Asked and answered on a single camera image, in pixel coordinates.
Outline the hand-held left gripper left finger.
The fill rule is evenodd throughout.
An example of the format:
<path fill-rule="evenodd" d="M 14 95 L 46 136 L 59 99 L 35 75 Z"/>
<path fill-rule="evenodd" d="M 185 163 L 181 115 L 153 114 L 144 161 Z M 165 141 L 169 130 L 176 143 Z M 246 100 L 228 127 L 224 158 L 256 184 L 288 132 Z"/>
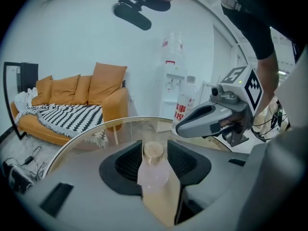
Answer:
<path fill-rule="evenodd" d="M 23 204 L 50 231 L 164 231 L 137 184 L 142 142 L 71 156 L 32 186 Z"/>

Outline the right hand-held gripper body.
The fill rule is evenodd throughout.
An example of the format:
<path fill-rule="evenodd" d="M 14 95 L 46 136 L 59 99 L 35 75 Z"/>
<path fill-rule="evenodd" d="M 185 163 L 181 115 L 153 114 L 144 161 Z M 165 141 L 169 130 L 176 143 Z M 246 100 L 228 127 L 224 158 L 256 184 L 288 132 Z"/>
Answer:
<path fill-rule="evenodd" d="M 211 88 L 210 100 L 228 103 L 232 114 L 242 114 L 243 123 L 235 123 L 221 130 L 223 139 L 231 147 L 249 140 L 244 132 L 252 127 L 257 109 L 264 94 L 255 70 L 248 66 L 236 67 Z"/>

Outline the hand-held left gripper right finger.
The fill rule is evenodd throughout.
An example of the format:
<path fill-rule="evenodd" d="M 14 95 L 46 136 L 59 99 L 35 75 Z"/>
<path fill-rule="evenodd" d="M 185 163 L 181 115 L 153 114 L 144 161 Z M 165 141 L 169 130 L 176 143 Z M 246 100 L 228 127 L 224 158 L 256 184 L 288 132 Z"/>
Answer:
<path fill-rule="evenodd" d="M 173 230 L 178 231 L 218 200 L 241 173 L 248 157 L 248 154 L 168 140 L 167 160 L 180 181 Z"/>

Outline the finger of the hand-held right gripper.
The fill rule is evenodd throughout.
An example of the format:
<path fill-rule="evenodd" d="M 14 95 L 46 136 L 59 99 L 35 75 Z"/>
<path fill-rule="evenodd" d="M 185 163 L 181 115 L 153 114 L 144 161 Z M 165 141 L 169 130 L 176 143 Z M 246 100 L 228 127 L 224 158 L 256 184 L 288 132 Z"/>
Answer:
<path fill-rule="evenodd" d="M 183 138 L 209 137 L 220 134 L 220 121 L 231 116 L 232 110 L 220 105 L 193 108 L 175 127 Z"/>
<path fill-rule="evenodd" d="M 213 102 L 211 100 L 207 101 L 207 102 L 203 102 L 203 103 L 200 103 L 200 104 L 196 104 L 194 106 L 194 108 L 200 108 L 202 106 L 213 106 L 213 105 L 220 105 L 220 106 L 223 106 L 223 107 L 226 107 L 226 108 L 231 108 L 231 105 L 228 104 L 228 103 L 222 103 L 222 102 Z"/>

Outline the person's right hand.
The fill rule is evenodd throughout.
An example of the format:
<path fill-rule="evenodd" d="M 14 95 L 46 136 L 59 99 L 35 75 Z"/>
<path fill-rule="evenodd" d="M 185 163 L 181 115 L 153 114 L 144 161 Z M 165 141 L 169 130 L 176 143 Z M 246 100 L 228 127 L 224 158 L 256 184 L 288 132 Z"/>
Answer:
<path fill-rule="evenodd" d="M 242 124 L 243 120 L 244 120 L 244 116 L 242 114 L 233 114 L 221 120 L 219 123 L 220 123 L 221 129 L 225 129 L 229 126 L 233 126 L 235 123 Z"/>

